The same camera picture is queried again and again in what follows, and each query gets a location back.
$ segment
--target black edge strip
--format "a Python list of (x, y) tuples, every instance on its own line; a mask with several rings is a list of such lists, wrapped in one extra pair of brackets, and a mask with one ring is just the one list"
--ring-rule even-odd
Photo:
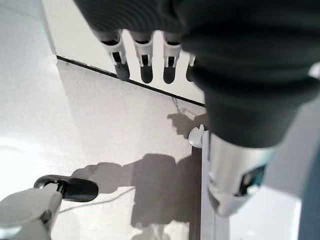
[[(102, 70), (100, 68), (97, 68), (97, 67), (94, 67), (94, 66), (89, 66), (87, 64), (84, 64), (84, 63), (81, 63), (79, 61), (75, 61), (75, 60), (71, 60), (71, 59), (67, 59), (65, 57), (62, 57), (62, 56), (56, 56), (56, 58), (58, 60), (61, 60), (61, 61), (64, 61), (64, 62), (67, 62), (67, 63), (70, 63), (70, 64), (74, 64), (74, 65), (77, 65), (79, 67), (83, 67), (85, 69), (89, 69), (91, 71), (95, 71), (97, 73), (100, 73), (100, 74), (103, 74), (103, 75), (107, 75), (107, 76), (110, 76), (110, 77), (113, 77), (113, 78), (116, 78), (117, 79), (117, 75), (115, 73), (112, 73), (112, 72), (109, 72), (109, 71), (106, 71), (106, 70)], [(205, 104), (203, 103), (200, 103), (200, 102), (197, 102), (197, 101), (193, 101), (193, 100), (190, 100), (190, 99), (187, 99), (187, 98), (184, 98), (182, 96), (177, 96), (177, 95), (174, 95), (172, 93), (169, 93), (169, 92), (166, 92), (166, 91), (162, 91), (160, 89), (157, 89), (157, 88), (154, 88), (154, 87), (151, 87), (151, 86), (148, 86), (148, 85), (145, 85), (145, 84), (142, 84), (140, 82), (137, 82), (137, 81), (133, 81), (131, 79), (129, 79), (129, 81), (127, 81), (128, 83), (130, 84), (133, 84), (133, 85), (136, 85), (136, 86), (139, 86), (139, 87), (142, 87), (142, 88), (145, 88), (145, 89), (149, 89), (149, 90), (152, 90), (152, 91), (155, 91), (157, 93), (160, 93), (160, 94), (164, 94), (164, 95), (167, 95), (167, 96), (170, 96), (170, 97), (173, 97), (173, 98), (176, 98), (176, 99), (179, 99), (179, 100), (182, 100), (182, 101), (185, 101), (185, 102), (188, 102), (188, 103), (191, 103), (191, 104), (194, 104), (194, 105), (198, 105), (198, 106), (201, 106), (201, 107), (206, 107)]]

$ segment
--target robotic hand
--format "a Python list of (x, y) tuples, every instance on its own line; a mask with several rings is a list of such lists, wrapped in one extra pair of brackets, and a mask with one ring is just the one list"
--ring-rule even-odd
[[(168, 84), (174, 80), (180, 48), (190, 53), (187, 79), (204, 91), (209, 117), (211, 202), (221, 216), (235, 213), (259, 189), (266, 165), (300, 105), (318, 95), (320, 82), (308, 76), (320, 59), (318, 1), (75, 3), (104, 44), (105, 36), (122, 29), (129, 30), (136, 43), (162, 30)], [(151, 66), (151, 39), (135, 44), (145, 83), (152, 80), (142, 71)], [(123, 80), (123, 72), (117, 70), (117, 75)], [(129, 69), (125, 75), (129, 79)]]
[(34, 188), (16, 192), (0, 202), (0, 239), (50, 240), (62, 199), (89, 202), (98, 192), (97, 184), (89, 180), (43, 176)]

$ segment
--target silver metal cylinder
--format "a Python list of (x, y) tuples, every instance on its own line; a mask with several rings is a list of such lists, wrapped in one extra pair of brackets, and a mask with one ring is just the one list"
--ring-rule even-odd
[(214, 207), (218, 214), (229, 216), (259, 189), (255, 173), (260, 170), (263, 177), (274, 147), (237, 146), (211, 133), (209, 151), (208, 187), (215, 199)]

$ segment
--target white surface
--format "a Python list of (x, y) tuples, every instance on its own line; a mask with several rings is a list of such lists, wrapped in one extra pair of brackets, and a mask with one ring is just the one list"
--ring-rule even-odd
[(230, 218), (231, 240), (297, 240), (301, 200), (262, 186)]
[[(76, 60), (108, 72), (115, 73), (114, 66), (102, 44), (92, 34), (87, 22), (72, 0), (42, 0), (56, 54)], [(128, 31), (122, 34), (130, 79), (143, 83), (134, 42)], [(151, 87), (204, 103), (203, 93), (192, 82), (187, 81), (186, 71), (189, 54), (182, 51), (177, 62), (175, 80), (166, 84), (163, 80), (164, 53), (163, 37), (157, 31), (153, 37), (153, 81)]]
[[(9, 5), (0, 1), (0, 21), (5, 23), (0, 24), (0, 199), (32, 187), (43, 175), (70, 176), (101, 162), (132, 164), (145, 154), (172, 156), (177, 163), (174, 166), (180, 169), (178, 176), (184, 176), (184, 168), (179, 166), (190, 156), (191, 146), (173, 126), (175, 117), (182, 114), (177, 113), (177, 105), (184, 109), (188, 117), (184, 114), (183, 119), (190, 124), (205, 113), (203, 107), (173, 102), (171, 97), (65, 62), (58, 62), (58, 71), (41, 19), (18, 2)], [(136, 170), (130, 168), (127, 177), (134, 177)], [(151, 170), (165, 174), (161, 169)], [(106, 180), (112, 176), (112, 172), (90, 174), (94, 179), (99, 174)], [(148, 192), (149, 179), (145, 178), (142, 188), (146, 184), (143, 190)], [(186, 178), (178, 179), (180, 186), (193, 189), (190, 182), (184, 184)], [(166, 186), (176, 186), (176, 182)], [(184, 193), (178, 186), (169, 195), (174, 200)], [(132, 226), (137, 191), (131, 188), (119, 187), (94, 201), (110, 202), (61, 213), (53, 239), (143, 240), (157, 239), (159, 233), (163, 239), (189, 239), (190, 221), (186, 219), (174, 215), (166, 218), (169, 224), (157, 224), (161, 214), (158, 202), (151, 202), (154, 207), (145, 213), (155, 216), (149, 227)], [(62, 209), (81, 204), (63, 202)], [(171, 212), (174, 214), (174, 207), (169, 208)]]

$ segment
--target white wall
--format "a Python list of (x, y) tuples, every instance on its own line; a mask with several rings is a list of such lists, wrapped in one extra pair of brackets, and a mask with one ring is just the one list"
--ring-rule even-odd
[[(115, 73), (107, 52), (92, 34), (72, 0), (42, 0), (42, 2), (57, 55)], [(130, 69), (130, 79), (143, 83), (134, 42), (128, 31), (125, 30), (122, 36)], [(153, 81), (149, 86), (204, 103), (202, 91), (186, 79), (188, 62), (189, 54), (181, 52), (175, 80), (171, 84), (166, 84), (163, 80), (163, 37), (161, 32), (156, 32), (153, 37)]]

